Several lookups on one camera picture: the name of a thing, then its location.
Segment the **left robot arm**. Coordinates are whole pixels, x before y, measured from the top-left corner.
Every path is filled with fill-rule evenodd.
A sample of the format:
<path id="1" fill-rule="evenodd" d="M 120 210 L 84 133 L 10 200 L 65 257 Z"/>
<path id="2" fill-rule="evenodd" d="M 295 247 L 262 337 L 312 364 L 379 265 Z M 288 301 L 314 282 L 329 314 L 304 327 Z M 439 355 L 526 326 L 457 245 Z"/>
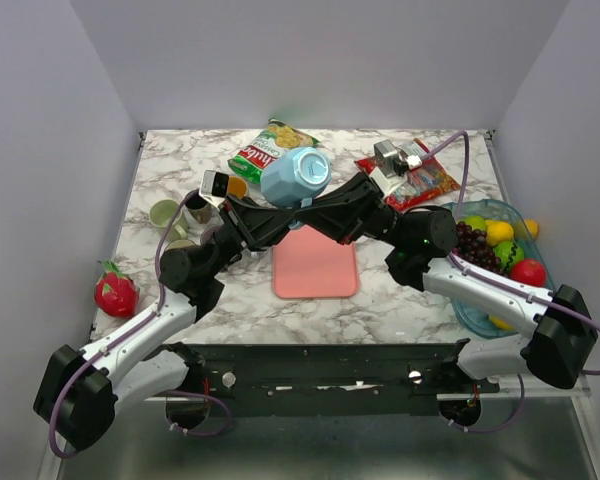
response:
<path id="1" fill-rule="evenodd" d="M 200 368 L 161 350 L 161 344 L 213 310 L 224 289 L 217 274 L 244 250 L 279 243 L 295 214 L 234 196 L 219 207 L 223 223 L 210 240 L 158 249 L 156 301 L 104 338 L 80 349 L 64 345 L 51 355 L 33 408 L 48 424 L 48 444 L 56 457 L 69 459 L 91 447 L 123 404 L 164 391 L 189 395 L 200 387 Z"/>

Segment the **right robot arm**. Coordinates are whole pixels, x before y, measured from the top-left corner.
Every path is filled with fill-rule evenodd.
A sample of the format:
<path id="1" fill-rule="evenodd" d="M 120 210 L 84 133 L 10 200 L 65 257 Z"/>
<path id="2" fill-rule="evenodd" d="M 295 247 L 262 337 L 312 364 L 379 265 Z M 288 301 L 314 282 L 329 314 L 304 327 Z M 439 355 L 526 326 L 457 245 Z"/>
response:
<path id="1" fill-rule="evenodd" d="M 294 217 L 340 244 L 367 236 L 392 246 L 385 262 L 396 283 L 460 301 L 515 330 L 506 338 L 463 343 L 440 367 L 447 389 L 460 392 L 475 380 L 509 374 L 571 389 L 583 373 L 598 335 L 582 294 L 568 285 L 555 291 L 524 285 L 452 256 L 458 238 L 449 210 L 399 213 L 359 173 Z"/>

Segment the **light blue mug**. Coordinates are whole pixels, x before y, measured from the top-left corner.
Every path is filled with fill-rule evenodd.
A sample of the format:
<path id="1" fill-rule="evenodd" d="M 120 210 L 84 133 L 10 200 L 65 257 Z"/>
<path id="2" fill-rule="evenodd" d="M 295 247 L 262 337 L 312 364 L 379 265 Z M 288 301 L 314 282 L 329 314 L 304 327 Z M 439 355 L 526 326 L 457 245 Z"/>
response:
<path id="1" fill-rule="evenodd" d="M 298 147 L 263 170 L 260 188 L 269 204 L 294 209 L 311 206 L 330 181 L 329 158 L 314 147 Z"/>

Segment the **brown mug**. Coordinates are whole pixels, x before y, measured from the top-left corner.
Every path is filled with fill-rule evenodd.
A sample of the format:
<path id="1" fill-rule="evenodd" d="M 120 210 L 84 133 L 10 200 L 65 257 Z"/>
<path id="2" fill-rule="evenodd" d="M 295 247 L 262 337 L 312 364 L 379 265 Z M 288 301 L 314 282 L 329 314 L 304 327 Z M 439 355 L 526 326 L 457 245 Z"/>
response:
<path id="1" fill-rule="evenodd" d="M 199 195 L 193 196 L 186 202 L 190 216 L 199 224 L 207 224 L 212 217 L 211 204 Z"/>

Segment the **green mug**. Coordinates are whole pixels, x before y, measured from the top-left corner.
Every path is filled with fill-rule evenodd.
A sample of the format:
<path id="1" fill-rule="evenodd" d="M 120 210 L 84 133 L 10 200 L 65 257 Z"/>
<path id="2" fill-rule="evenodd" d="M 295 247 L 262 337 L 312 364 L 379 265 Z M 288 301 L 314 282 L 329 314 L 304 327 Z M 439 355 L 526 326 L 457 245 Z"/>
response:
<path id="1" fill-rule="evenodd" d="M 164 199 L 156 202 L 149 211 L 149 221 L 161 235 L 165 236 L 166 242 L 184 240 L 188 237 L 188 221 L 175 200 Z"/>

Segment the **purple mug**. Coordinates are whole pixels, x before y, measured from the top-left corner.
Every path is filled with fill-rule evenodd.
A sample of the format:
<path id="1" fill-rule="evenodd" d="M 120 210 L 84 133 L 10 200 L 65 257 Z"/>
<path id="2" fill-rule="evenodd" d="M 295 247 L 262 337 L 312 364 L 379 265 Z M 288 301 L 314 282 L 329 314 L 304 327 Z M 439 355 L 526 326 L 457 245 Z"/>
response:
<path id="1" fill-rule="evenodd" d="M 219 225 L 214 225 L 206 228 L 200 236 L 200 244 L 205 245 L 209 243 L 215 234 L 215 232 L 220 228 Z"/>

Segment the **blue glazed mug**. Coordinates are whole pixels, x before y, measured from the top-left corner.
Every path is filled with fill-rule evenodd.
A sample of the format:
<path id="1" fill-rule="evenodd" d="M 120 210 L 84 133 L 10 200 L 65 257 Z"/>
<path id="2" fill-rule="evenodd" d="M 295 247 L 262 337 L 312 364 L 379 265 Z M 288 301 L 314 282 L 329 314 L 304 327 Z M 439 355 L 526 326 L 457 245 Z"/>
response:
<path id="1" fill-rule="evenodd" d="M 249 195 L 247 182 L 239 176 L 230 176 L 228 180 L 227 193 L 236 198 L 244 198 Z"/>

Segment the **cream mug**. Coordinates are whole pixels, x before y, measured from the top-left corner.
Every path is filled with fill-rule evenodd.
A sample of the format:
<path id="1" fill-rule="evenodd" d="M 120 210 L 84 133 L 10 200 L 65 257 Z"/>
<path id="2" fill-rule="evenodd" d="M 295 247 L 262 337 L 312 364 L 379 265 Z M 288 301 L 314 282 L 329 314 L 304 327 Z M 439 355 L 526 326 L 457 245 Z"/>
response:
<path id="1" fill-rule="evenodd" d="M 180 239 L 170 242 L 165 248 L 164 251 L 176 250 L 176 249 L 186 249 L 191 247 L 197 247 L 197 244 L 189 239 Z"/>

